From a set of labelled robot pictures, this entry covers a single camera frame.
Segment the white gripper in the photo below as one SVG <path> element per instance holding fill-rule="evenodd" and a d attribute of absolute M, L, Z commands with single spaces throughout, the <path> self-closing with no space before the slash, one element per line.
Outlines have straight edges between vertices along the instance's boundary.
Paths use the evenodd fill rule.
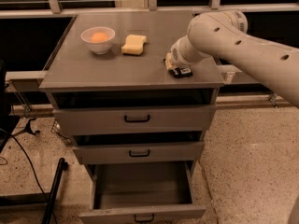
<path fill-rule="evenodd" d="M 164 64 L 167 70 L 172 70 L 174 65 L 182 67 L 200 63 L 208 57 L 207 54 L 197 50 L 185 35 L 180 38 L 165 56 Z"/>

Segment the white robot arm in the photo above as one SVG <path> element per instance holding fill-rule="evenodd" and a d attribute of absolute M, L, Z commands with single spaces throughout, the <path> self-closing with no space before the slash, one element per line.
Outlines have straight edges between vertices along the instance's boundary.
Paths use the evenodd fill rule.
<path fill-rule="evenodd" d="M 232 63 L 292 105 L 299 106 L 299 49 L 247 34 L 239 10 L 202 13 L 165 57 L 168 70 L 213 56 Z"/>

